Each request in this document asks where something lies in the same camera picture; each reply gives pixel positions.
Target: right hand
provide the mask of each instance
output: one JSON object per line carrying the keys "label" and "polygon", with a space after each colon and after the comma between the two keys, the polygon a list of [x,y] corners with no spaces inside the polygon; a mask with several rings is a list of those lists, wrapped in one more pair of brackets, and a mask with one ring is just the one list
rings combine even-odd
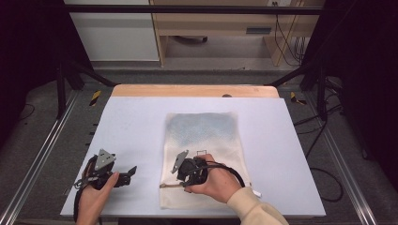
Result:
{"label": "right hand", "polygon": [[[198,157],[205,161],[215,161],[210,154]],[[240,183],[233,174],[222,168],[209,168],[204,184],[187,186],[184,190],[189,193],[205,194],[221,203],[227,203],[239,189],[241,189]]]}

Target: white cabinet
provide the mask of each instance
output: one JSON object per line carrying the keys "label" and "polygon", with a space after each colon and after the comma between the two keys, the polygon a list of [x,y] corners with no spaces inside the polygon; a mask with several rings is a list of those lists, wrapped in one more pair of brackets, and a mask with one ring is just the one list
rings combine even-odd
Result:
{"label": "white cabinet", "polygon": [[[148,5],[147,0],[65,0],[65,4]],[[159,61],[150,13],[70,13],[91,61]]]}

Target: left hand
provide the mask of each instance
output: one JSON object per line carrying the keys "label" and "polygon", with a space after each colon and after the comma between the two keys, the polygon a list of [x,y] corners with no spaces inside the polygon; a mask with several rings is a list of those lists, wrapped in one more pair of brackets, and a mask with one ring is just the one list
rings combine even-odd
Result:
{"label": "left hand", "polygon": [[112,188],[114,188],[117,179],[119,178],[119,172],[109,177],[105,186],[101,190],[97,190],[92,186],[84,188],[82,197],[79,201],[79,216],[77,218],[77,225],[94,225],[102,212],[103,207],[108,200]]}

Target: white table surface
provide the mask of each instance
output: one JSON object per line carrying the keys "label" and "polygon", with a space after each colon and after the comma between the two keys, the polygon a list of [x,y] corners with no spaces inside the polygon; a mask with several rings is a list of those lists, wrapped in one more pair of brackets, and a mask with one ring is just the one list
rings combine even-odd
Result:
{"label": "white table surface", "polygon": [[[161,209],[159,184],[167,113],[237,114],[237,126],[253,189],[286,217],[322,217],[325,209],[282,98],[110,97],[84,163],[101,148],[116,154],[113,171],[137,166],[129,186],[115,188],[102,211],[108,217],[232,218],[217,210]],[[73,187],[61,211],[73,215]]]}

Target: black pole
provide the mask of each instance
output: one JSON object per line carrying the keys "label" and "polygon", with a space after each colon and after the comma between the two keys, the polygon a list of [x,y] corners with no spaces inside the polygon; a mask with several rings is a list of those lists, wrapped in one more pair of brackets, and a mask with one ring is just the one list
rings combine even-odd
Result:
{"label": "black pole", "polygon": [[69,63],[69,65],[72,68],[74,68],[74,69],[76,69],[76,70],[78,70],[78,71],[80,71],[82,73],[85,73],[86,75],[90,76],[91,78],[93,78],[93,79],[95,79],[95,80],[97,80],[97,81],[99,81],[99,82],[101,82],[101,83],[103,83],[103,84],[105,84],[107,86],[113,87],[113,86],[116,86],[116,85],[120,84],[120,83],[109,81],[108,79],[100,76],[95,71],[93,71],[93,70],[91,70],[91,69],[89,69],[87,67],[84,67],[84,66],[78,64],[77,62],[75,62],[73,60],[69,60],[68,63]]}
{"label": "black pole", "polygon": [[357,4],[359,0],[353,0],[353,3],[349,6],[347,10],[344,11],[343,18],[337,22],[337,24],[332,28],[330,31],[329,35],[325,39],[325,41],[322,43],[322,45],[319,47],[319,49],[314,53],[313,59],[308,61],[306,64],[300,66],[299,68],[291,71],[287,75],[281,77],[277,81],[264,84],[265,86],[271,85],[274,87],[278,87],[279,85],[282,85],[283,83],[286,83],[290,81],[291,79],[297,77],[298,75],[304,74],[304,79],[300,84],[301,89],[308,90],[310,89],[310,86],[314,85],[314,81],[316,80],[316,73],[313,73],[310,75],[307,75],[309,73],[310,69],[318,68],[321,67],[321,62],[325,54],[328,52],[328,48],[330,48],[330,43],[334,40],[334,38],[337,36],[339,29],[341,29],[341,24],[346,20],[349,12],[351,9]]}
{"label": "black pole", "polygon": [[181,5],[43,5],[42,9],[62,9],[85,13],[200,13],[200,14],[271,14],[321,15],[341,13],[340,9],[322,7],[244,7],[244,6],[181,6]]}

